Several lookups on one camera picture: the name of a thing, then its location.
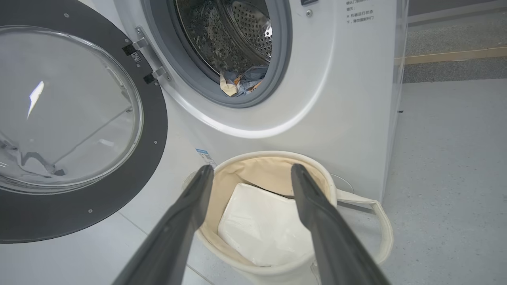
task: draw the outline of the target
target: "clothing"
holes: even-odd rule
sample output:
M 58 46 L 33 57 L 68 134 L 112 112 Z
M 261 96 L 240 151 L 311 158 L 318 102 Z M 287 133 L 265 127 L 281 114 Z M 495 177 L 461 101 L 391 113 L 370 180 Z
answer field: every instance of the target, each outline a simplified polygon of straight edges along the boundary
M 220 88 L 229 97 L 250 94 L 260 86 L 267 71 L 267 66 L 252 66 L 240 75 L 234 72 L 220 72 Z

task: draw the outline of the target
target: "stainless steel drum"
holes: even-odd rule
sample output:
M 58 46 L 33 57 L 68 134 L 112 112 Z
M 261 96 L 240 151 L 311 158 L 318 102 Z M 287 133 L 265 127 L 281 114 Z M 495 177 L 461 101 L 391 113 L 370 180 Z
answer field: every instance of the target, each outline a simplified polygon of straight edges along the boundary
M 269 64 L 273 35 L 264 0 L 174 1 L 187 40 L 215 73 Z

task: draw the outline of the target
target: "glass panel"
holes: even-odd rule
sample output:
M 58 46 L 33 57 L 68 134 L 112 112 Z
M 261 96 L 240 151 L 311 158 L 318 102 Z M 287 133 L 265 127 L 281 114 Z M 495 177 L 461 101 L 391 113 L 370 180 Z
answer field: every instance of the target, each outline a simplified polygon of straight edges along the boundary
M 103 49 L 34 27 L 0 29 L 0 186 L 82 187 L 119 167 L 142 128 L 137 90 Z

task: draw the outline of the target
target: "laundry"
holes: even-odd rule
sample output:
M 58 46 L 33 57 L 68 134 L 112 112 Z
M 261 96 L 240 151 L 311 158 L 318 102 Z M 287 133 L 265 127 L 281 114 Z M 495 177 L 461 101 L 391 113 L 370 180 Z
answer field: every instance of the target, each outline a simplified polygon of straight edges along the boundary
M 218 236 L 257 266 L 280 266 L 313 252 L 296 201 L 245 183 L 236 185 Z
M 268 67 L 252 66 L 245 73 L 220 72 L 220 88 L 229 97 L 250 94 L 258 88 L 268 71 Z

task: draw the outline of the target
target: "door hinge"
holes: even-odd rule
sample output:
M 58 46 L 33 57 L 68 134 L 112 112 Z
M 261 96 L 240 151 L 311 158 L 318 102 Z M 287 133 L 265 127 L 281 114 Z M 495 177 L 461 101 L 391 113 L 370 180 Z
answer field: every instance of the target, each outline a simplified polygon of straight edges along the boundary
M 157 51 L 153 48 L 152 42 L 148 37 L 146 37 L 146 34 L 141 26 L 137 26 L 135 28 L 136 33 L 140 36 L 140 39 L 132 42 L 132 44 L 126 45 L 123 47 L 123 52 L 127 56 L 136 56 L 136 53 L 143 49 L 145 52 L 149 53 L 151 55 L 151 59 L 155 62 L 155 65 L 158 67 L 153 71 L 152 73 L 146 75 L 143 77 L 144 81 L 147 84 L 150 84 L 151 82 L 155 81 L 156 79 L 160 77 L 164 77 L 167 80 L 171 81 L 171 76 L 168 72 L 167 67 L 164 65 L 163 61 L 160 59 L 160 55 L 157 53 Z

